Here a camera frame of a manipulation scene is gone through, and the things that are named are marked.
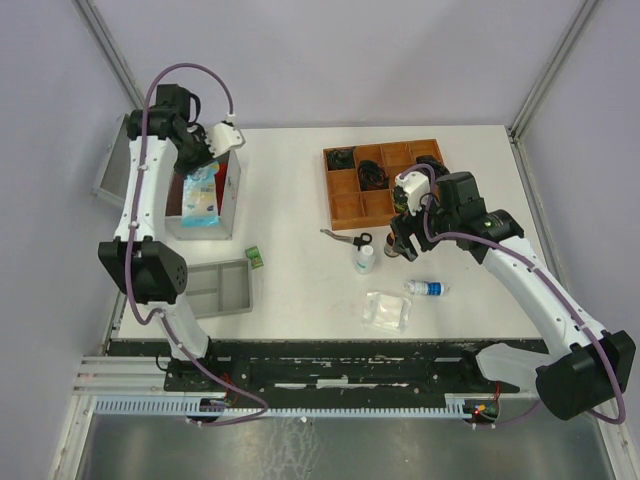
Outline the small green packet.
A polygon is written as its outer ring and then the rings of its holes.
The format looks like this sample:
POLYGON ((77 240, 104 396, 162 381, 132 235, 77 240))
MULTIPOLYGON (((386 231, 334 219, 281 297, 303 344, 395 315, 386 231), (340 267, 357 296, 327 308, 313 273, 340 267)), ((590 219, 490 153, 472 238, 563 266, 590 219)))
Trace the small green packet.
POLYGON ((258 269, 264 266, 262 255, 257 246, 247 248, 245 250, 245 255, 249 260, 252 269, 258 269))

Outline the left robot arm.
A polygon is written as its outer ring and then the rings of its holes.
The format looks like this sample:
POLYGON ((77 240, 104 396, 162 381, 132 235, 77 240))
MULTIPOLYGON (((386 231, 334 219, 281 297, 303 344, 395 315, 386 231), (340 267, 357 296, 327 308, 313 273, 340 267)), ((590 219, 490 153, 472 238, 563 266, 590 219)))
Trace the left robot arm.
POLYGON ((187 176, 214 157, 197 124, 199 98, 177 84, 153 88, 155 103, 135 110, 127 122, 129 179, 114 237, 98 246, 98 258, 141 325, 157 321, 173 358, 192 360, 187 379, 209 390, 220 364, 205 356, 209 338, 198 325, 185 290, 185 259, 166 240, 166 205, 175 174, 187 176))

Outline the black handled scissors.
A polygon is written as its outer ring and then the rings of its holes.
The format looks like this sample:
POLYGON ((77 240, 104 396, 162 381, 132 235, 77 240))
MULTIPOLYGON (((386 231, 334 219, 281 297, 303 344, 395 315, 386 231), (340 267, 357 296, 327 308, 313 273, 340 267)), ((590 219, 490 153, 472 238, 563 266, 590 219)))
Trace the black handled scissors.
POLYGON ((353 245, 358 251, 360 251, 364 246, 370 245, 372 242, 372 235, 368 232, 363 232, 360 235, 355 236, 337 234, 329 229, 321 229, 320 232, 336 241, 353 245))

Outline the white blue bottle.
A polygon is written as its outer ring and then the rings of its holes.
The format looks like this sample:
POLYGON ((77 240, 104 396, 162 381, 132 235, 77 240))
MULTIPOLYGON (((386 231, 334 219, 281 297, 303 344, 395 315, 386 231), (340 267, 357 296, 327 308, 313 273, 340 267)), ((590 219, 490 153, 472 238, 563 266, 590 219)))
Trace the white blue bottle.
POLYGON ((409 280, 404 283, 406 291, 411 295, 442 297, 449 291, 443 282, 409 280))

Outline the red first aid pouch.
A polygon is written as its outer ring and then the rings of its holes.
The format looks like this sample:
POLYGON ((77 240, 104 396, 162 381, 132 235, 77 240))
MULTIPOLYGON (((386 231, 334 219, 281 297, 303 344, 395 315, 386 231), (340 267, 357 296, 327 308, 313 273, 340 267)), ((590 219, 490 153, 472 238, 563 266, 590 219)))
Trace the red first aid pouch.
POLYGON ((167 217, 180 217, 182 215, 183 188, 184 177, 175 173, 171 180, 166 202, 167 217))

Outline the brown bottle orange cap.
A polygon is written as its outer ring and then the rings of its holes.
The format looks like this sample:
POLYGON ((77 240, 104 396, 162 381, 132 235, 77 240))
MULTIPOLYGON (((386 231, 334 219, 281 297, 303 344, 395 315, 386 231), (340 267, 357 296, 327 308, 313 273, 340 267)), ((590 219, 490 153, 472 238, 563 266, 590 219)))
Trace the brown bottle orange cap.
POLYGON ((395 236, 393 233, 389 233, 385 240, 384 253, 389 258, 396 258, 400 255, 399 252, 395 250, 395 236))

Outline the blue cotton swab packet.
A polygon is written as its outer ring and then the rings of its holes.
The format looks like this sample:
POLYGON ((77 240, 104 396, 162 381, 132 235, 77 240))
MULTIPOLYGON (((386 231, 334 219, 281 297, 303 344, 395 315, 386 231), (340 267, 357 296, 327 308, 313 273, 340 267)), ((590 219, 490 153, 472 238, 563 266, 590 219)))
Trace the blue cotton swab packet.
POLYGON ((187 175, 184 180, 182 226, 185 228, 213 227, 219 223, 216 175, 219 163, 187 175))

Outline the grey metal box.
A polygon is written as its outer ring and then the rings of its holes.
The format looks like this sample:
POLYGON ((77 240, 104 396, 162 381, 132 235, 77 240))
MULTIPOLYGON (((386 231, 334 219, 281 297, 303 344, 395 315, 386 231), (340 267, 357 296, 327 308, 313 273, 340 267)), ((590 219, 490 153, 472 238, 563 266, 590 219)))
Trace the grey metal box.
POLYGON ((225 121, 203 131, 204 167, 188 168, 168 138, 127 135, 129 116, 118 119, 92 192, 118 208, 114 240, 140 242, 228 240, 232 236, 241 175, 237 151, 243 134, 225 121))

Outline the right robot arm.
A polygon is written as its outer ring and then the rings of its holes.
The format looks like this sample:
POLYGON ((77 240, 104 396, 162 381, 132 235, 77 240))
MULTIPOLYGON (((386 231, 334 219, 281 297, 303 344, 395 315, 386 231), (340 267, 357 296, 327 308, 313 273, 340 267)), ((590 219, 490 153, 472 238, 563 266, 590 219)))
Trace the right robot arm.
POLYGON ((625 331, 609 332, 575 301, 538 258, 523 228, 504 210, 487 210, 469 172, 438 174, 419 164, 398 174, 406 210, 390 222, 393 249, 409 261, 453 241, 510 292, 547 351, 493 343, 458 368, 467 389, 493 381, 534 393, 558 419, 588 412, 621 424, 623 394, 636 345, 625 331))

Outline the white gauze packet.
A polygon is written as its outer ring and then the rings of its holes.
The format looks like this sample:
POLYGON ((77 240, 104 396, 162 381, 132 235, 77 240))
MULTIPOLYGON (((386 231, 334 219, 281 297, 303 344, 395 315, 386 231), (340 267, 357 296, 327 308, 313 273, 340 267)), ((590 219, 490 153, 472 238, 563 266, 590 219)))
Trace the white gauze packet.
POLYGON ((362 322, 372 328, 401 334, 407 328, 411 307, 412 302, 407 297, 368 292, 362 322))

